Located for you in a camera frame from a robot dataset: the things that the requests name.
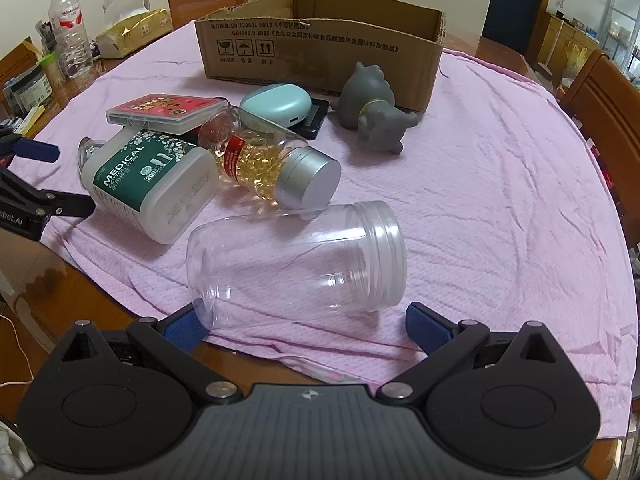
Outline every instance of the pink cloth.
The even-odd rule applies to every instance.
[[[342,163],[334,203],[385,200],[398,216],[409,272],[401,304],[208,340],[325,381],[375,388],[424,357],[404,332],[411,301],[493,330],[515,331],[539,319],[597,400],[600,436],[620,436],[638,322],[625,242],[602,175],[541,86],[456,52],[445,51],[440,65],[429,109],[407,132],[400,156],[361,153],[355,134],[334,116],[312,143]],[[11,168],[37,187],[83,192],[78,142],[119,130],[106,123],[108,108],[152,92],[222,95],[237,104],[252,88],[205,77],[191,23],[102,76],[50,122],[38,139],[60,146],[57,163],[15,159]],[[163,317],[190,300],[184,265],[190,231],[259,205],[250,193],[225,187],[172,247],[101,210],[84,221],[52,218],[42,241],[68,251],[129,310]]]

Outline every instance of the gray figurine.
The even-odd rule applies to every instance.
[[[358,140],[374,150],[402,152],[401,139],[407,128],[418,124],[418,116],[395,108],[396,98],[378,65],[356,63],[331,107],[345,128],[357,128]]]

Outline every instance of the empty transparent jar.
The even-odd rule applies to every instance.
[[[220,174],[290,209],[327,206],[340,182],[337,160],[233,105],[202,125],[198,145],[213,153]]]
[[[397,305],[406,251],[385,202],[356,202],[198,227],[187,276],[210,330],[316,320]]]

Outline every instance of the wooden table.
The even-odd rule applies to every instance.
[[[530,66],[520,54],[491,40],[454,31],[447,34],[445,45],[535,79]],[[119,63],[117,60],[100,61],[85,76],[57,89],[54,100],[30,134],[36,135],[66,107],[70,99]],[[136,317],[45,246],[0,231],[0,247],[0,274],[5,277],[5,280],[0,277],[0,292],[10,306],[4,314],[16,324],[20,342],[29,356],[34,373],[47,358],[47,352],[75,320],[91,319],[98,328],[108,330],[122,329]],[[11,326],[2,320],[0,355],[0,383],[28,379],[28,370],[18,352]],[[200,344],[194,356],[238,384],[245,392],[255,382],[317,383],[278,362],[210,344]],[[26,386],[0,389],[0,413],[9,420],[15,420],[16,409],[26,389]],[[597,453],[592,453],[590,460],[595,468],[603,462],[601,455],[610,455],[611,442],[600,441],[594,447]]]

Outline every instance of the silver screw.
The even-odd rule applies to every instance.
[[[215,383],[207,384],[204,391],[208,396],[215,397],[217,399],[226,399],[227,397],[235,395],[238,391],[238,387],[229,381],[216,381]]]
[[[382,393],[390,399],[405,399],[414,392],[406,383],[387,383],[382,386]]]

